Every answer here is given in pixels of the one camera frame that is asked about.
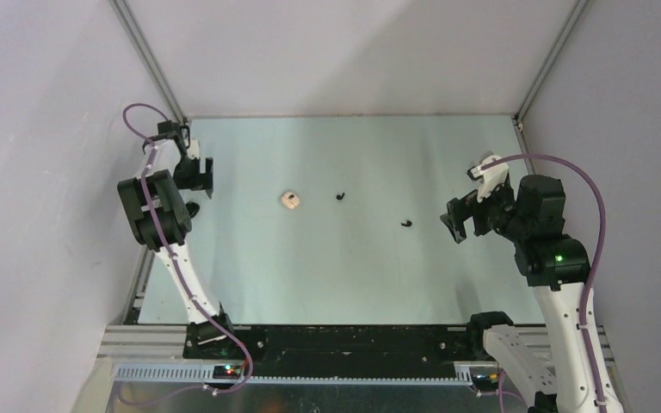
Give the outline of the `black earbud charging case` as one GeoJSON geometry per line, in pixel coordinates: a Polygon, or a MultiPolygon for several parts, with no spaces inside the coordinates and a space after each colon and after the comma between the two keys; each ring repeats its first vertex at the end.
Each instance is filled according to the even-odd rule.
{"type": "Polygon", "coordinates": [[[198,203],[194,202],[194,201],[187,202],[185,204],[185,206],[187,208],[188,215],[191,219],[196,217],[198,212],[201,210],[201,206],[198,203]]]}

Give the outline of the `white earbud charging case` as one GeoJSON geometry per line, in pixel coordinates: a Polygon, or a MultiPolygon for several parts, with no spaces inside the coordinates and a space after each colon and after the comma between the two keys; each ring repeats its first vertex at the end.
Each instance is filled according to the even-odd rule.
{"type": "Polygon", "coordinates": [[[294,210],[300,206],[300,197],[292,191],[287,191],[281,195],[280,202],[288,210],[294,210]]]}

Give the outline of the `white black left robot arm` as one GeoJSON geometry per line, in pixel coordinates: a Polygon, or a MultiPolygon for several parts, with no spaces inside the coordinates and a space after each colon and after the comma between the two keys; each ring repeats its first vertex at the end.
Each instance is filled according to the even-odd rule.
{"type": "Polygon", "coordinates": [[[195,206],[182,191],[213,195],[213,160],[201,157],[190,130],[172,120],[158,123],[158,133],[144,145],[136,176],[117,184],[121,204],[136,241],[168,269],[186,311],[191,349],[205,347],[217,358],[234,354],[238,336],[220,301],[204,290],[189,254],[195,206]]]}

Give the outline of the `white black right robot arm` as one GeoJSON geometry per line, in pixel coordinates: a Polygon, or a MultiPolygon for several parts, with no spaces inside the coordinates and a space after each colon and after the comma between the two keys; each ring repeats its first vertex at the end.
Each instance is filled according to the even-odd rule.
{"type": "Polygon", "coordinates": [[[491,231],[512,242],[519,273],[531,287],[544,319],[553,368],[548,369],[520,339],[503,312],[471,317],[466,348],[479,360],[493,358],[530,412],[622,412],[611,383],[591,300],[585,288],[592,268],[585,247],[564,234],[565,191],[560,180],[524,176],[518,189],[505,177],[490,192],[473,190],[453,198],[442,223],[454,241],[491,231]]]}

